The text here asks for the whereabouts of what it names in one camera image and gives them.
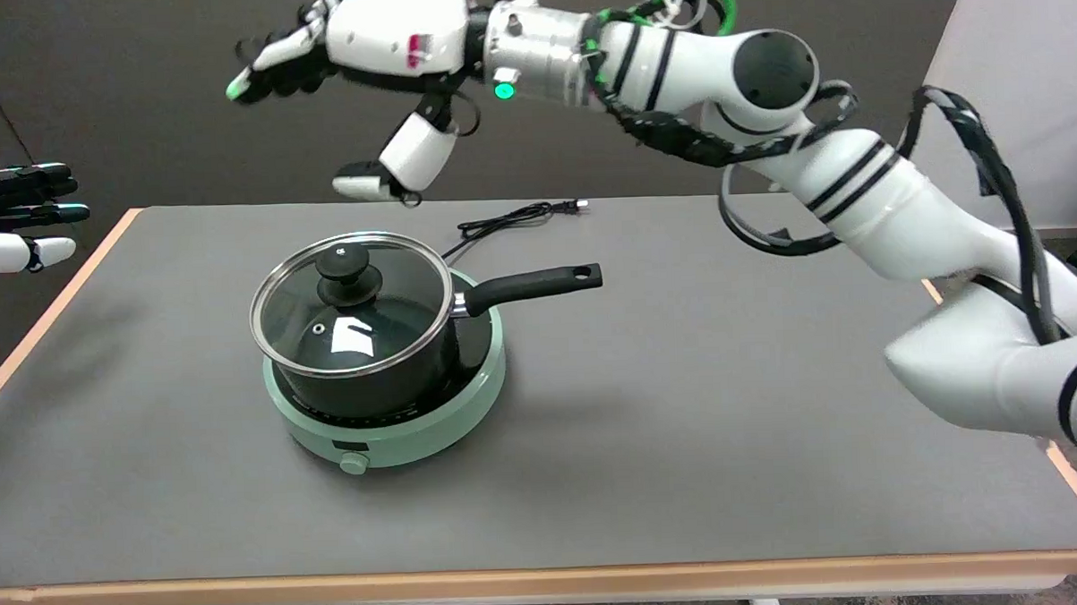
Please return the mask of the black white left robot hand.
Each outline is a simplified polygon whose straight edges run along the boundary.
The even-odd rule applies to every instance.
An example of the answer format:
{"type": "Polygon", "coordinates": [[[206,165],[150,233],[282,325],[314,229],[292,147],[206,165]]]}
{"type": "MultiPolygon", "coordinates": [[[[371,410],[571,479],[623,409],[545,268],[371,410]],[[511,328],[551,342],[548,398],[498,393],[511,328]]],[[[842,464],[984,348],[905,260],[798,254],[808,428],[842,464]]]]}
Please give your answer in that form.
{"type": "Polygon", "coordinates": [[[62,161],[0,169],[0,275],[38,273],[71,258],[73,238],[22,231],[90,219],[88,205],[59,200],[78,189],[72,169],[62,161]]]}

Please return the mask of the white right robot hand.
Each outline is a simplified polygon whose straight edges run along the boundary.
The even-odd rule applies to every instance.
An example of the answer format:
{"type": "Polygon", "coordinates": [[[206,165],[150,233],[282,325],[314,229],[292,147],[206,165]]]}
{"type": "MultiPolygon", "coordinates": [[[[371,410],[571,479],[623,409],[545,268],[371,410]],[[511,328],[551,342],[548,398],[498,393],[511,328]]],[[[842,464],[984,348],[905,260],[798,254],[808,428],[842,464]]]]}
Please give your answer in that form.
{"type": "Polygon", "coordinates": [[[344,165],[333,188],[358,201],[412,208],[462,138],[451,114],[468,78],[481,75],[488,8],[475,0],[314,0],[296,28],[235,44],[241,71],[227,86],[237,105],[311,94],[328,78],[418,103],[369,161],[344,165]]]}

